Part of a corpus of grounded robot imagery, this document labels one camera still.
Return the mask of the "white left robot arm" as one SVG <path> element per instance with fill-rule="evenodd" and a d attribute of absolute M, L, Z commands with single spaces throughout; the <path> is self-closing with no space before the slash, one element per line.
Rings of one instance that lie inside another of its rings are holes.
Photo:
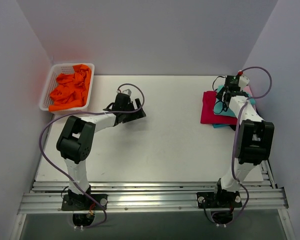
<path fill-rule="evenodd" d="M 92 150 L 95 133 L 146 117 L 139 98 L 131 100 L 128 93 L 119 92 L 100 115 L 77 117 L 71 115 L 65 122 L 57 140 L 56 149 L 60 152 L 67 167 L 69 181 L 68 196 L 80 210 L 91 203 L 91 186 L 87 178 L 86 159 Z"/>

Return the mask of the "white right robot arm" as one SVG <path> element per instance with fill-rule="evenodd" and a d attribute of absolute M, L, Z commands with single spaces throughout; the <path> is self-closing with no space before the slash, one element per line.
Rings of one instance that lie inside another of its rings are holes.
<path fill-rule="evenodd" d="M 230 110 L 237 118 L 228 172 L 221 177 L 212 193 L 213 203 L 224 206 L 237 197 L 240 184 L 255 166 L 268 160 L 271 152 L 275 126 L 259 116 L 244 92 L 249 80 L 237 75 L 227 75 L 216 98 L 223 110 Z"/>

